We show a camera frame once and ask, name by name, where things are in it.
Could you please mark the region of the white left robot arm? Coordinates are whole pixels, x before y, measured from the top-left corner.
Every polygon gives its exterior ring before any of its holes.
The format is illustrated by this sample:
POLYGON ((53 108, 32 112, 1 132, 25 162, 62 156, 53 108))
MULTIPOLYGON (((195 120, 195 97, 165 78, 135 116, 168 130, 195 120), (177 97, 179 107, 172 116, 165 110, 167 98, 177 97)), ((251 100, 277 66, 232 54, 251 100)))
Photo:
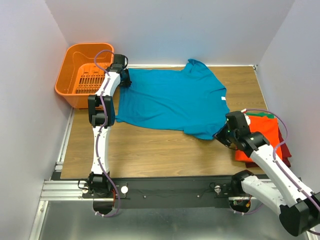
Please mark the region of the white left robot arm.
POLYGON ((92 126, 94 150, 90 174, 86 180, 87 191, 99 198, 108 198, 116 194, 109 172, 108 148, 111 128, 116 120, 113 96, 118 86, 129 87, 128 58, 122 54, 114 54, 109 67, 101 67, 94 58, 94 64, 104 73, 104 80, 99 89, 88 96, 88 120, 92 126))

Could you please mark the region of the blue t-shirt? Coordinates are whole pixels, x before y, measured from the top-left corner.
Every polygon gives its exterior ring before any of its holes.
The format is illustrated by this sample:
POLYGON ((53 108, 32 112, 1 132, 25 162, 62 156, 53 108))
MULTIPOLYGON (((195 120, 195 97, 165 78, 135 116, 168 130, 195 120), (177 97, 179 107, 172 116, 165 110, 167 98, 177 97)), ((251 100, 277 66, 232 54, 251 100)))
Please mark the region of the blue t-shirt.
POLYGON ((120 89, 117 122, 201 140, 212 140, 225 125, 227 89, 204 63, 189 59, 182 70, 128 71, 131 86, 120 89))

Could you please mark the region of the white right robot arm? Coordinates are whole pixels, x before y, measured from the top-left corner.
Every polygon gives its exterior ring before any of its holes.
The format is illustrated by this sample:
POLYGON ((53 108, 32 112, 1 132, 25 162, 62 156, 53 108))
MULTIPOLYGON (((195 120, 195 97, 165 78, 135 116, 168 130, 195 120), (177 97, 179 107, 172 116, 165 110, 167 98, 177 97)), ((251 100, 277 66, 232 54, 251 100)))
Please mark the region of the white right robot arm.
POLYGON ((284 229, 292 236, 304 232, 316 235, 312 229, 320 223, 320 194, 305 185, 280 159, 277 149, 259 131, 250 130, 247 109, 226 114, 223 128, 216 139, 230 147, 235 145, 251 158, 269 177, 275 188, 248 170, 231 178, 230 191, 236 195, 251 195, 271 209, 284 229))

